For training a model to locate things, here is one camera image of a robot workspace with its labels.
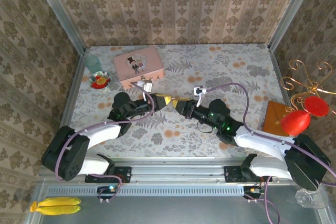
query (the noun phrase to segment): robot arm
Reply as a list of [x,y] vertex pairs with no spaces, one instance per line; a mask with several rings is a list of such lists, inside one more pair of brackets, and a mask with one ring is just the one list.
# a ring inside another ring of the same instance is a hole
[[[251,173],[258,177],[276,176],[292,179],[298,185],[308,190],[317,190],[326,173],[326,169],[297,151],[285,142],[298,145],[304,150],[330,165],[330,160],[314,141],[303,134],[296,137],[277,136],[260,131],[249,132],[242,122],[231,118],[230,109],[221,99],[213,100],[205,108],[195,100],[174,100],[174,108],[186,119],[196,119],[200,124],[207,124],[217,131],[217,136],[225,144],[252,148],[263,152],[268,157],[250,154],[241,166],[244,176],[251,177]],[[278,143],[254,133],[261,133],[283,141]]]
[[[170,101],[171,96],[164,94],[151,94],[154,104],[144,99],[132,101],[125,92],[114,97],[114,103],[108,119],[115,122],[127,121],[138,115],[144,115],[154,106],[154,111],[161,110]],[[84,132],[75,136],[65,150],[59,165],[58,175],[65,181],[72,180],[80,174],[113,174],[114,163],[103,155],[89,156],[87,150],[106,140],[123,136],[131,126],[131,122],[115,125],[102,125],[95,130]],[[41,161],[49,170],[54,171],[56,161],[65,142],[75,133],[69,126],[61,127],[51,144],[45,151]]]

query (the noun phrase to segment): wooden block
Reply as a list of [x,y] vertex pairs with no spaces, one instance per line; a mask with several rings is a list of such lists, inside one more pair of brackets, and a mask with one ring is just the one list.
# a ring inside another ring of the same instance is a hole
[[279,136],[289,136],[282,130],[280,120],[284,115],[287,115],[286,105],[269,101],[267,104],[266,116],[262,131],[272,133]]

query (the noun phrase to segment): small bowl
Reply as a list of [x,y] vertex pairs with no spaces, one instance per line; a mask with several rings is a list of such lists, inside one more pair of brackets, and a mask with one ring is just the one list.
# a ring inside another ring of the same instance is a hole
[[[99,80],[99,78],[104,77],[106,79],[106,82],[104,84],[96,84],[96,81]],[[94,89],[104,89],[111,83],[111,76],[109,73],[105,71],[98,71],[91,75],[89,79],[89,84]]]

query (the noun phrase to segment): cartoon figure illustration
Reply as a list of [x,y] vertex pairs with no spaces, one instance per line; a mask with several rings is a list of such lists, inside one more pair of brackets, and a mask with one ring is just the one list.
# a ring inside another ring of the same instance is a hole
[[132,57],[128,58],[127,60],[128,60],[128,61],[130,62],[130,64],[132,65],[132,69],[134,70],[134,72],[135,72],[135,73],[140,73],[140,72],[139,72],[139,66],[137,65],[136,61],[133,60]]
[[136,62],[137,62],[137,64],[138,64],[139,68],[142,69],[142,72],[143,72],[143,69],[144,69],[146,66],[142,63],[142,60],[137,60]]

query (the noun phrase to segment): black cable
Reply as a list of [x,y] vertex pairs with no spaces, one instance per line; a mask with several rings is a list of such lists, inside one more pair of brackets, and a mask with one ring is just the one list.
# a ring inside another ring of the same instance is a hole
[[197,121],[197,129],[202,132],[202,133],[206,133],[206,134],[209,134],[209,133],[212,133],[212,131],[214,130],[214,128],[211,127],[211,131],[208,131],[208,132],[205,132],[205,131],[201,131],[200,128],[198,127],[198,124],[199,124],[199,121]]

